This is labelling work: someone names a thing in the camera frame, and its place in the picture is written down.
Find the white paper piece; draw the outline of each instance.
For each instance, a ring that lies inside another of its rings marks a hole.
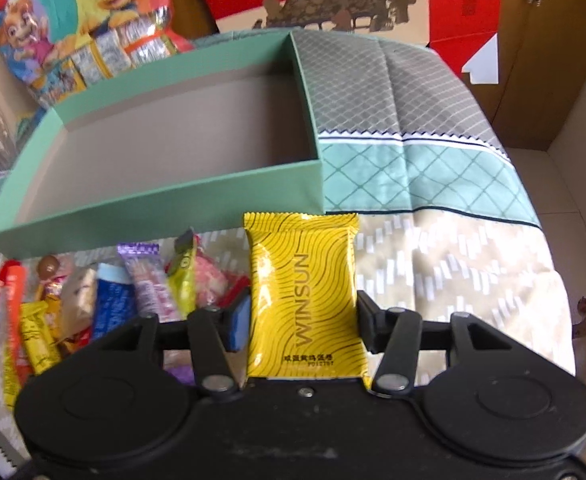
[[[473,85],[497,85],[497,32],[462,67]]]

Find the paw patrol bag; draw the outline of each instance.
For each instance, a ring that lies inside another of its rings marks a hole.
[[[0,51],[44,107],[191,48],[170,0],[0,0]]]

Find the blue snack package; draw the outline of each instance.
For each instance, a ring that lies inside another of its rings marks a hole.
[[[97,269],[97,300],[90,340],[95,341],[137,314],[135,287],[124,267],[100,264]]]

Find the candy pile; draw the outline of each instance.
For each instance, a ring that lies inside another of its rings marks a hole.
[[[196,308],[208,308],[217,317],[224,310],[233,315],[242,310],[246,322],[234,320],[228,333],[221,334],[231,351],[242,349],[248,335],[248,277],[218,269],[192,231],[177,238],[175,248],[168,276],[159,245],[153,243],[120,244],[121,258],[88,267],[75,267],[71,258],[50,254],[39,261],[38,290],[35,301],[28,303],[22,301],[25,267],[15,260],[4,263],[0,293],[7,299],[6,405],[13,407],[29,376],[43,373],[138,314],[157,314],[160,322],[171,322],[185,319]],[[194,383],[185,351],[165,352],[164,367],[179,380]]]

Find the teal diamond pattern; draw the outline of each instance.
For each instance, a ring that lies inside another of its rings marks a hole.
[[[323,144],[328,211],[453,209],[539,225],[513,167],[485,150],[433,143]]]

